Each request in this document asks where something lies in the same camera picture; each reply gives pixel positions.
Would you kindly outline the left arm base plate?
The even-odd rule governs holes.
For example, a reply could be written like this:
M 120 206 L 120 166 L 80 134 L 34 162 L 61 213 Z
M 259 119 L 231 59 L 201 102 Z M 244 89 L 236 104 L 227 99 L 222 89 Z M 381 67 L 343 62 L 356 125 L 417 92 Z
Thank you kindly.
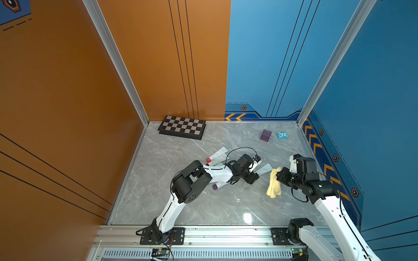
M 140 245 L 183 245 L 185 239 L 185 228 L 174 227 L 166 233 L 155 233 L 150 226 L 137 230 L 136 235 L 140 236 Z

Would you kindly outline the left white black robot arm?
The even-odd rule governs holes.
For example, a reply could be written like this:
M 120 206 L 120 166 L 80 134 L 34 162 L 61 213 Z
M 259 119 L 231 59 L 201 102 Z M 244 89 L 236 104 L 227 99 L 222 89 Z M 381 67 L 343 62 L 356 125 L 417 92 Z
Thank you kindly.
M 247 154 L 219 166 L 202 165 L 200 161 L 193 161 L 173 177 L 169 201 L 162 213 L 151 223 L 153 235 L 157 239 L 169 235 L 184 207 L 197 199 L 208 185 L 214 183 L 219 187 L 221 184 L 235 184 L 241 179 L 253 184 L 259 178 L 254 170 L 260 163 L 261 158 L 258 155 L 251 157 Z

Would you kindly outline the aluminium front rail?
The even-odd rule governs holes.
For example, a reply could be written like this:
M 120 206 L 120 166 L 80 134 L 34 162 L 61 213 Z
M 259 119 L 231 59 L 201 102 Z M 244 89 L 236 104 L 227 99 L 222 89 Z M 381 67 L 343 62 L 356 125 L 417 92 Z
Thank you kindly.
M 204 248 L 271 248 L 273 245 L 271 231 L 273 227 L 286 226 L 220 226 L 220 225 L 180 225 L 185 228 L 183 245 L 175 247 Z M 151 245 L 140 245 L 140 236 L 136 231 L 144 226 L 101 226 L 93 241 L 95 248 L 139 248 Z

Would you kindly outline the black white chessboard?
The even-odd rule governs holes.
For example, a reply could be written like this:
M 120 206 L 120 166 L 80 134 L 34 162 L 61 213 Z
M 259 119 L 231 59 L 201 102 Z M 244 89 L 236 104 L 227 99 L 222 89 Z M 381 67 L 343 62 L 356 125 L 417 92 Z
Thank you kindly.
M 201 140 L 206 127 L 205 120 L 167 115 L 160 124 L 159 134 Z

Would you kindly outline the yellow microfibre cloth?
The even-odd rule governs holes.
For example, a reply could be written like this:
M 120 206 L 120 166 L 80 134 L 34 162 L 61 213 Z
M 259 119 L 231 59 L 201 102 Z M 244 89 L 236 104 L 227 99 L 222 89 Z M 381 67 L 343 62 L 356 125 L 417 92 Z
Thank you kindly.
M 271 199 L 280 196 L 281 191 L 281 183 L 277 180 L 277 174 L 281 172 L 283 168 L 279 167 L 277 169 L 273 169 L 270 173 L 270 183 L 267 189 L 266 195 L 269 196 Z

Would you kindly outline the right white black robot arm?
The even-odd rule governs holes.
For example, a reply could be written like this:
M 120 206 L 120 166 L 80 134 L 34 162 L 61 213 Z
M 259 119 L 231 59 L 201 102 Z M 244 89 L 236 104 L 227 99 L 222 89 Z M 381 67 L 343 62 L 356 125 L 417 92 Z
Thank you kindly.
M 271 181 L 283 184 L 291 191 L 300 190 L 306 197 L 305 202 L 312 203 L 323 216 L 338 246 L 328 242 L 307 218 L 289 222 L 288 241 L 296 246 L 304 245 L 322 261 L 378 261 L 380 258 L 349 217 L 341 193 L 320 176 L 313 158 L 295 154 L 290 157 L 290 167 L 272 171 Z

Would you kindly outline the green circuit board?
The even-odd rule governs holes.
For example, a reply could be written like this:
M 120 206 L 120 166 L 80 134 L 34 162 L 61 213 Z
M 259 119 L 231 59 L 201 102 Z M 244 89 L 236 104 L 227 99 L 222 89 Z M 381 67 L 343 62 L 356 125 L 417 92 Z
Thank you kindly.
M 171 256 L 171 250 L 169 248 L 154 248 L 151 251 L 151 259 L 162 259 L 167 261 Z
M 308 261 L 309 251 L 307 247 L 304 248 L 292 248 L 291 261 Z

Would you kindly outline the purple cap toothpaste tube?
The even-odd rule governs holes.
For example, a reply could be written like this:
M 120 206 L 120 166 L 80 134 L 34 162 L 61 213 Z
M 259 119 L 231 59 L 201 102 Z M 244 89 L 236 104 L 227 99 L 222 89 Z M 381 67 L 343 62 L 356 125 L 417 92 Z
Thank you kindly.
M 212 185 L 213 190 L 217 190 L 225 185 L 227 185 L 227 182 L 216 182 L 215 184 Z

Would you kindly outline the left green circuit board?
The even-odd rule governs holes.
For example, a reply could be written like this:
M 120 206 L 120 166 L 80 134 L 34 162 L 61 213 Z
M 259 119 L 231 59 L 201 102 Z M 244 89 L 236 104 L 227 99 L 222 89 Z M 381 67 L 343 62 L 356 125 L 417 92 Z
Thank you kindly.
M 154 248 L 151 251 L 151 259 L 162 259 L 167 261 L 171 256 L 171 250 L 169 248 Z

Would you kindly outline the right green circuit board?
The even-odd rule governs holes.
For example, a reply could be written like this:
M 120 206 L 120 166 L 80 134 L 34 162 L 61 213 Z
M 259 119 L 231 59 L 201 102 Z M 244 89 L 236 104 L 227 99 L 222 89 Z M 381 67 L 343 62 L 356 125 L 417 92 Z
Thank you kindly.
M 304 248 L 292 248 L 291 261 L 308 261 L 309 251 L 307 247 Z

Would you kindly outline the pink cap toothpaste tube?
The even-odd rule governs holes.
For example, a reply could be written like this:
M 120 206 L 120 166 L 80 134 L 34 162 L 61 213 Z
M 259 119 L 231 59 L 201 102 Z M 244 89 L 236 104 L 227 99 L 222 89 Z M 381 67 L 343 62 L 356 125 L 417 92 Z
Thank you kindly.
M 207 163 L 210 163 L 212 161 L 214 161 L 216 158 L 220 157 L 221 155 L 227 153 L 228 150 L 225 147 L 222 147 L 221 149 L 219 149 L 218 151 L 216 151 L 214 154 L 212 154 L 211 156 L 209 156 L 206 159 Z

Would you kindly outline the black cap toothpaste tube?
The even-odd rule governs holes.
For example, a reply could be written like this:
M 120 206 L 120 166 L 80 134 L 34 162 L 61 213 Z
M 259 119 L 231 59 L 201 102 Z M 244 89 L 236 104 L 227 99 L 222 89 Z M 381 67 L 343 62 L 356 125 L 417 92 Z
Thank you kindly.
M 213 161 L 213 166 L 217 166 L 217 165 L 222 165 L 225 163 L 225 161 L 228 160 L 228 155 L 227 154 L 222 154 L 219 157 L 215 158 Z

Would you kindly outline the dark blue cap tube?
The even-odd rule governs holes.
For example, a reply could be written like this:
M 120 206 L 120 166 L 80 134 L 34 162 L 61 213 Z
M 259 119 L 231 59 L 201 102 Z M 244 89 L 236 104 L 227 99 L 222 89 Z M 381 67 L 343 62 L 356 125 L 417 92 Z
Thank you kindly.
M 259 169 L 257 169 L 255 172 L 259 175 L 262 176 L 264 174 L 269 174 L 271 173 L 271 171 L 273 170 L 273 168 L 270 166 L 270 164 L 266 164 L 262 167 L 260 167 Z

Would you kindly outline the purple cube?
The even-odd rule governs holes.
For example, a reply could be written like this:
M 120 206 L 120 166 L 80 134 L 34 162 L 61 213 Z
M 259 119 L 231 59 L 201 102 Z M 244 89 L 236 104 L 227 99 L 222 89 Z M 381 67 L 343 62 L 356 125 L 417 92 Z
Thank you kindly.
M 272 132 L 269 130 L 264 129 L 261 133 L 260 140 L 269 142 Z

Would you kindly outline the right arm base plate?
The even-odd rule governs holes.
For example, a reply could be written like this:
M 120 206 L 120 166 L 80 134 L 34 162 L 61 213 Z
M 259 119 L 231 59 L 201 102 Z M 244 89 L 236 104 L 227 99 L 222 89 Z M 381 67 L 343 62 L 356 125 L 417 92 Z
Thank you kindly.
M 296 231 L 293 228 L 273 227 L 270 231 L 273 245 L 294 245 Z

